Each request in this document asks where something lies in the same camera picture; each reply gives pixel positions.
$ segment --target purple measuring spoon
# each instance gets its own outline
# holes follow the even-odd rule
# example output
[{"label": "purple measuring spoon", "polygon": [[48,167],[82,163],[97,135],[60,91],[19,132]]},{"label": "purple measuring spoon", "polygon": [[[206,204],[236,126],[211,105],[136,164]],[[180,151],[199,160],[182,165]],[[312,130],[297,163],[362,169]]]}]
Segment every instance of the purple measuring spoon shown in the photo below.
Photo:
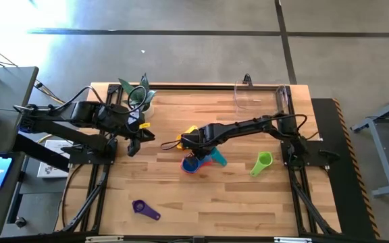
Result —
[{"label": "purple measuring spoon", "polygon": [[161,215],[150,208],[143,200],[135,200],[132,202],[135,213],[142,213],[154,220],[159,220]]}]

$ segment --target potted plant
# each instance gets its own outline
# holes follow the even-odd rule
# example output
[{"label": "potted plant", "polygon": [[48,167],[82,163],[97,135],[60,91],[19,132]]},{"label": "potted plant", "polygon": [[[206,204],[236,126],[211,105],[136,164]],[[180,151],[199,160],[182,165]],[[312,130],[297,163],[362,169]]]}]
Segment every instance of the potted plant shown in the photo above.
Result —
[{"label": "potted plant", "polygon": [[[127,95],[130,94],[130,92],[133,91],[134,87],[127,81],[121,78],[118,79],[120,80],[124,92],[126,92]],[[145,73],[142,76],[139,85],[145,88],[146,95],[147,95],[145,102],[143,103],[142,107],[140,107],[139,110],[144,114],[145,119],[147,119],[154,114],[154,107],[151,101],[153,100],[156,91],[149,90],[147,73]],[[129,104],[132,108],[135,108],[142,103],[144,98],[145,98],[145,91],[143,90],[143,88],[138,88],[135,91],[133,91],[132,95],[130,96],[130,100],[128,102],[130,102]]]}]

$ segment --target white pot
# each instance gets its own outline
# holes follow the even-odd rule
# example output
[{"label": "white pot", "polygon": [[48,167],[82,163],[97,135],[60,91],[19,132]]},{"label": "white pot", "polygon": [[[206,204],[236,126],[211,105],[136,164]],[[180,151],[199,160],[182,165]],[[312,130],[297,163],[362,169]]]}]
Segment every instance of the white pot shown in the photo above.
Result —
[{"label": "white pot", "polygon": [[153,103],[151,102],[149,104],[149,108],[146,111],[142,111],[142,113],[143,113],[143,115],[145,117],[145,121],[147,121],[147,119],[152,117],[154,115],[154,105],[153,105]]}]

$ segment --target yellow object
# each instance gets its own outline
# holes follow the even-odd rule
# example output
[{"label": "yellow object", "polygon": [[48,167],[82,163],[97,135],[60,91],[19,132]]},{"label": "yellow object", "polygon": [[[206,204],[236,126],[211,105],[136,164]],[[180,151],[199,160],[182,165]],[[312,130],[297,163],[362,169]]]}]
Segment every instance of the yellow object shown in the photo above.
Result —
[{"label": "yellow object", "polygon": [[151,123],[145,122],[144,124],[139,125],[139,128],[140,129],[142,129],[142,128],[149,128],[150,126],[151,126]]},{"label": "yellow object", "polygon": [[[187,131],[185,131],[184,133],[191,133],[191,132],[193,132],[193,130],[196,130],[197,129],[197,126],[191,126],[189,129],[187,129]],[[181,139],[181,135],[178,135],[177,137],[176,137],[176,140],[179,140],[179,139]],[[178,149],[183,149],[182,148],[182,146],[181,146],[181,143],[180,144],[178,144],[177,146],[176,146],[176,148]]]}]

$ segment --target gray metal stand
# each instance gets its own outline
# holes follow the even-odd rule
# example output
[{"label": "gray metal stand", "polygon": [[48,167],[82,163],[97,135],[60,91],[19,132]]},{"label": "gray metal stand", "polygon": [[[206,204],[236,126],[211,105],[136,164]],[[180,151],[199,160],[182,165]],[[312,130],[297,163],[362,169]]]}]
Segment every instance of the gray metal stand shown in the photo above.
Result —
[{"label": "gray metal stand", "polygon": [[[364,128],[369,128],[371,135],[373,136],[373,140],[376,145],[376,150],[378,151],[379,158],[382,162],[382,167],[384,168],[386,178],[389,183],[389,164],[388,159],[385,154],[384,146],[382,145],[381,139],[379,137],[378,131],[376,130],[376,122],[389,122],[389,104],[382,108],[379,112],[373,114],[365,118],[360,124],[351,127],[351,130],[355,133],[360,132]],[[374,196],[381,196],[385,194],[389,194],[389,186],[378,188],[377,190],[373,190],[371,192]]]}]

